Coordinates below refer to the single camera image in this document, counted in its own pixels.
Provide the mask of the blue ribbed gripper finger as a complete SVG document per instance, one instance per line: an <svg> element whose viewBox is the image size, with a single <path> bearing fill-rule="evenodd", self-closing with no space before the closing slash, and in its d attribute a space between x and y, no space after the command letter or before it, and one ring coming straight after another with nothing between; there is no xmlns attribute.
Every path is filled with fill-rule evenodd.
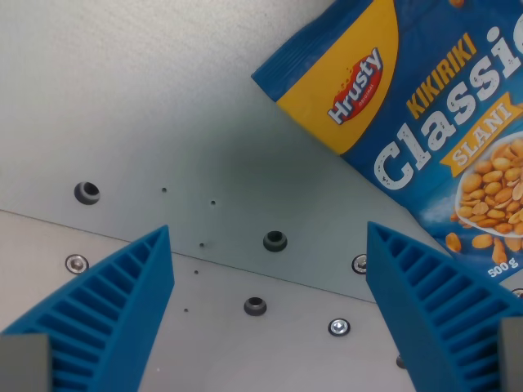
<svg viewBox="0 0 523 392"><path fill-rule="evenodd" d="M37 303L3 334L43 334L54 391L136 391L174 288L166 225Z"/></svg>
<svg viewBox="0 0 523 392"><path fill-rule="evenodd" d="M366 281L417 391L499 391L506 288L386 226L367 226Z"/></svg>

